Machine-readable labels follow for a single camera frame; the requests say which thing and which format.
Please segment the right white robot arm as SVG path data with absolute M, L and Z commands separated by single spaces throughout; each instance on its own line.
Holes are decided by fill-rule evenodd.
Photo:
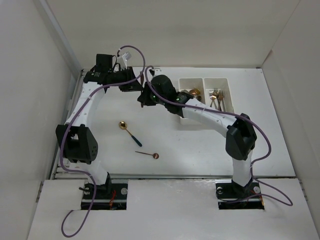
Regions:
M 190 119 L 212 128 L 225 138 L 225 151 L 232 158 L 232 193 L 243 197 L 250 191 L 252 151 L 257 140 L 249 116 L 224 115 L 212 112 L 213 108 L 203 104 L 186 91 L 176 91 L 166 75 L 156 75 L 145 83 L 137 99 L 144 106 L 163 105 L 170 113 Z

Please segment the rose gold fork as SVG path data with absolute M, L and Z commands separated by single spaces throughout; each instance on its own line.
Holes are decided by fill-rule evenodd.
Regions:
M 143 71 L 140 72 L 141 76 L 140 76 L 140 84 L 142 87 L 144 87 L 144 81 L 145 81 L 145 77 L 144 77 L 144 73 Z M 144 95 L 143 95 L 144 91 L 142 90 L 140 93 L 140 96 L 138 98 L 138 101 L 140 102 L 140 107 L 143 108 L 144 107 Z

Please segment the gold spoon green handle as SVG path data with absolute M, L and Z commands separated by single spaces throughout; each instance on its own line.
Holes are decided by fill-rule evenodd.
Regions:
M 128 130 L 128 125 L 125 121 L 120 121 L 118 126 L 120 129 L 125 130 L 139 147 L 143 146 L 142 143 Z

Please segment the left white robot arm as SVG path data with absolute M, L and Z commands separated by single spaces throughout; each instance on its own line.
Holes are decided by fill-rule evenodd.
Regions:
M 77 103 L 64 124 L 56 127 L 55 133 L 60 148 L 60 162 L 68 160 L 70 173 L 85 174 L 91 184 L 96 184 L 94 192 L 100 198 L 111 195 L 108 172 L 102 167 L 98 157 L 98 142 L 90 127 L 95 112 L 108 85 L 118 87 L 122 92 L 140 92 L 143 87 L 128 66 L 129 52 L 117 55 L 97 54 L 95 66 L 86 72 Z

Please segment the small copper teaspoon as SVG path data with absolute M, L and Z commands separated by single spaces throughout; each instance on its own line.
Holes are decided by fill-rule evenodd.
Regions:
M 141 151 L 135 151 L 135 152 L 142 155 L 152 156 L 154 159 L 158 159 L 160 157 L 158 153 L 147 153 L 147 152 L 141 152 Z

